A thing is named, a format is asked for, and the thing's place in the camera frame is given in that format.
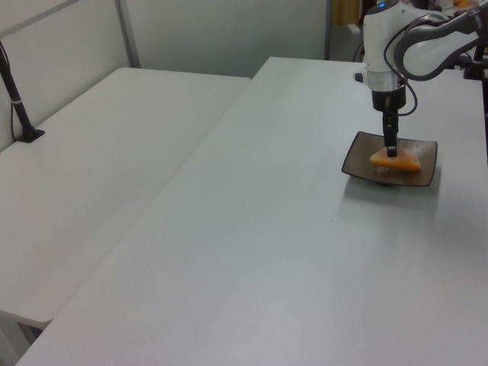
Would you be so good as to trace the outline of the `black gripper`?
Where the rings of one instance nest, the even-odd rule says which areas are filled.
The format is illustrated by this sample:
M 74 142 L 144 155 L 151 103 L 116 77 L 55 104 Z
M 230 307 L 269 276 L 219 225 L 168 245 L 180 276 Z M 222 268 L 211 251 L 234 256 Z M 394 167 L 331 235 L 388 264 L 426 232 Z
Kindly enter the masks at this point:
M 406 89 L 398 88 L 394 91 L 372 91 L 373 108 L 383 112 L 384 146 L 389 158 L 397 157 L 398 112 L 406 105 Z

